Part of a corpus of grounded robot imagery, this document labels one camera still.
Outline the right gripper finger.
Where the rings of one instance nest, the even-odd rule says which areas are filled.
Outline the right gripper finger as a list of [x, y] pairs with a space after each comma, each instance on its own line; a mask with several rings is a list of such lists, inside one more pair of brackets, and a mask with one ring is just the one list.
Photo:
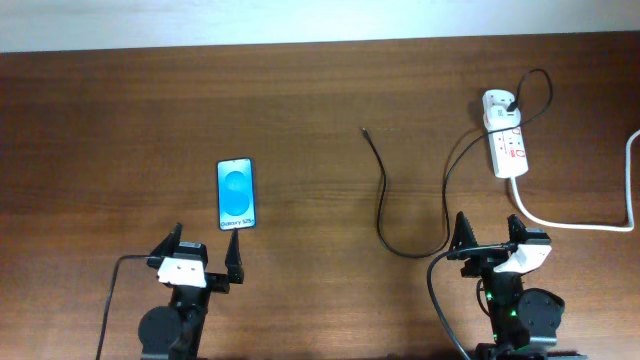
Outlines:
[[527, 240], [526, 227], [515, 214], [507, 218], [509, 242], [512, 244], [523, 244]]
[[456, 215], [454, 233], [451, 237], [449, 250], [461, 250], [478, 247], [479, 244], [474, 231], [465, 214], [460, 211]]

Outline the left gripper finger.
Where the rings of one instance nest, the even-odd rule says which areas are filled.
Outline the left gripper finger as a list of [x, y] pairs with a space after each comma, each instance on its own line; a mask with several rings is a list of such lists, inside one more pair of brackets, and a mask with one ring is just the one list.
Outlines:
[[239, 232], [237, 229], [234, 229], [231, 234], [225, 257], [225, 266], [227, 268], [227, 275], [230, 283], [244, 283], [245, 275], [240, 254]]
[[151, 251], [150, 255], [152, 257], [171, 256], [175, 252], [175, 248], [180, 243], [182, 228], [183, 225], [181, 223], [177, 223], [167, 237]]

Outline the blue Samsung Galaxy smartphone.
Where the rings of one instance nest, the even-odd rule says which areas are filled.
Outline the blue Samsung Galaxy smartphone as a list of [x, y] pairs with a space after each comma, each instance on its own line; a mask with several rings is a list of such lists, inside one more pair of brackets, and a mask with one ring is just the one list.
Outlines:
[[219, 228], [222, 231], [256, 225], [253, 163], [250, 158], [217, 164]]

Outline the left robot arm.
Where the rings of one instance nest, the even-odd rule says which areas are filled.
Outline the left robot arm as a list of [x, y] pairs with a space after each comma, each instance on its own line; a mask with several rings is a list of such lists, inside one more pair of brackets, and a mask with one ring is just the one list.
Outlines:
[[236, 230], [231, 232], [224, 273], [208, 272], [206, 246], [183, 241], [181, 232], [178, 223], [147, 260], [147, 265], [157, 271], [159, 283], [170, 288], [172, 294], [167, 305], [149, 310], [140, 320], [138, 337], [143, 359], [196, 359], [211, 295], [227, 294], [231, 285], [244, 282]]

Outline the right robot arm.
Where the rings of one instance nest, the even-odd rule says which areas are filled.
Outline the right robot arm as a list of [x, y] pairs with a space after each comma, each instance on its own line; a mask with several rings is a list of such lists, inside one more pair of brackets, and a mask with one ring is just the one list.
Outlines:
[[507, 219], [507, 242], [478, 244], [462, 213], [456, 215], [446, 258], [464, 263], [461, 276], [477, 278], [484, 292], [493, 342], [480, 343], [467, 359], [583, 359], [576, 351], [555, 352], [557, 329], [565, 311], [558, 295], [523, 287], [522, 277], [541, 267], [550, 254], [551, 239], [539, 228], [528, 228], [515, 215]]

